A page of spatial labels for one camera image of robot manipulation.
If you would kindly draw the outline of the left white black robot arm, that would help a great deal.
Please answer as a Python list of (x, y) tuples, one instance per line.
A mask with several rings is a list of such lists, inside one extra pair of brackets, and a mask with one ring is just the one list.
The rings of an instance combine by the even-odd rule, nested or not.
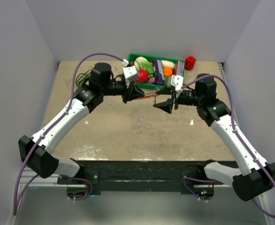
[(24, 135), (19, 139), (21, 161), (27, 167), (43, 179), (57, 174), (67, 176), (74, 184), (84, 180), (83, 168), (75, 160), (58, 159), (52, 154), (62, 138), (100, 105), (105, 96), (121, 96), (122, 101), (127, 103), (145, 95), (135, 84), (135, 80), (139, 78), (135, 66), (124, 67), (119, 81), (112, 75), (109, 64), (95, 64), (89, 78), (46, 126), (31, 137)]

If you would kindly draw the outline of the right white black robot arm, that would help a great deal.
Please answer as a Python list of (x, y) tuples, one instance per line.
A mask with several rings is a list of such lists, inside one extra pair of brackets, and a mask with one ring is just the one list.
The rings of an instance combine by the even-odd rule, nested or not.
[(215, 180), (233, 187), (236, 195), (249, 201), (270, 190), (275, 181), (275, 163), (269, 163), (249, 143), (234, 120), (233, 111), (217, 98), (215, 76), (199, 74), (194, 81), (193, 90), (183, 90), (183, 78), (172, 75), (167, 86), (157, 91), (160, 95), (170, 95), (165, 102), (154, 107), (167, 113), (179, 105), (192, 105), (199, 117), (223, 140), (238, 168), (224, 166), (208, 160), (198, 166), (196, 178), (199, 183), (207, 184)]

